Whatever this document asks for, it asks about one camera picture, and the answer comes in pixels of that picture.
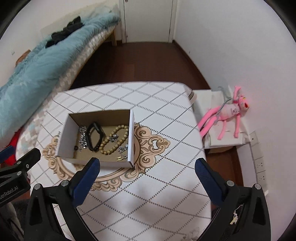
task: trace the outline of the wall socket panel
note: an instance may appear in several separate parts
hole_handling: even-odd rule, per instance
[[[261,185],[263,191],[266,191],[267,190],[266,171],[257,173],[256,176],[257,176],[257,183]]]
[[[254,165],[255,165],[255,170],[256,170],[256,173],[259,173],[259,172],[263,172],[265,171],[265,165],[264,165],[264,160],[263,160],[263,157],[257,159],[254,161]]]
[[[266,181],[266,169],[264,165],[264,158],[263,153],[261,151],[261,144],[258,141],[257,134],[255,131],[250,134],[250,146],[254,161],[257,183],[261,185],[264,194],[267,195],[268,187]]]

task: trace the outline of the mattress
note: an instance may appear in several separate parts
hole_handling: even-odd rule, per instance
[[[74,60],[71,67],[59,78],[58,83],[50,93],[50,95],[45,99],[45,101],[40,105],[40,107],[35,111],[27,123],[23,126],[20,138],[16,147],[16,159],[18,160],[28,151],[33,149],[37,142],[38,133],[41,129],[41,124],[43,123],[45,115],[49,115],[47,112],[53,98],[61,91],[68,90],[76,76],[92,56],[92,54],[97,50],[97,48],[105,41],[105,39],[114,31],[115,26],[109,27],[108,29],[102,31],[101,33],[95,35],[89,43],[84,47],[78,57]]]

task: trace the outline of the red fabric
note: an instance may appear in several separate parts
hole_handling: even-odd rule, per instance
[[[10,141],[10,143],[9,143],[9,145],[8,145],[8,146],[13,146],[15,150],[16,150],[16,148],[17,148],[17,141],[18,141],[18,139],[19,139],[19,137],[20,137],[20,132],[21,132],[21,130],[22,130],[22,128],[19,129],[19,130],[14,134],[13,138],[11,139],[11,141]],[[14,152],[13,155],[11,155],[11,156],[5,161],[5,163],[6,163],[7,165],[9,165],[9,166],[12,166],[13,164],[16,163],[15,152]]]

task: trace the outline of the bed leg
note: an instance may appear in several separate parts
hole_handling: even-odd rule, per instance
[[[115,30],[111,33],[112,46],[117,46]]]

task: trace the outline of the door frame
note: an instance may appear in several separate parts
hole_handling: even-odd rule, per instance
[[[126,0],[121,0],[119,1],[119,10],[121,14],[121,38],[122,38],[122,43],[126,43],[126,22],[125,22],[125,14],[124,14],[124,2]],[[173,0],[172,2],[172,15],[170,18],[170,34],[168,37],[168,42],[172,43],[173,42],[173,36],[174,36],[174,31],[175,31],[175,21],[176,21],[176,14],[177,14],[177,5],[178,5],[178,0]]]

